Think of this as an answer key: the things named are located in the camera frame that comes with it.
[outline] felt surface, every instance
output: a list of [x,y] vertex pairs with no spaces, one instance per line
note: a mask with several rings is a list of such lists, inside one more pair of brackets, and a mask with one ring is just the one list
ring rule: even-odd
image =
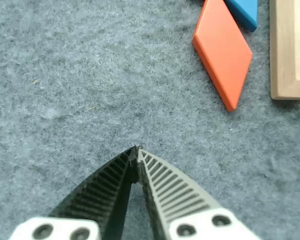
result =
[[[254,57],[233,113],[191,43],[202,5],[0,1],[0,240],[132,145],[263,239],[300,240],[300,102],[270,98],[269,3],[242,29]],[[123,239],[152,238],[134,185]]]

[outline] wooden frame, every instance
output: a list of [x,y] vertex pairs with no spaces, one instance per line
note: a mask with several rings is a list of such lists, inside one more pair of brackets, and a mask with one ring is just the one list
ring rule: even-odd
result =
[[273,99],[300,99],[300,0],[270,0]]

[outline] blue block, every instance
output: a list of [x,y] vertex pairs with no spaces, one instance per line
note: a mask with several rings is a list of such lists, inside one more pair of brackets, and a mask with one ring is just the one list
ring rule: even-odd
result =
[[233,17],[250,32],[258,26],[258,0],[224,0]]

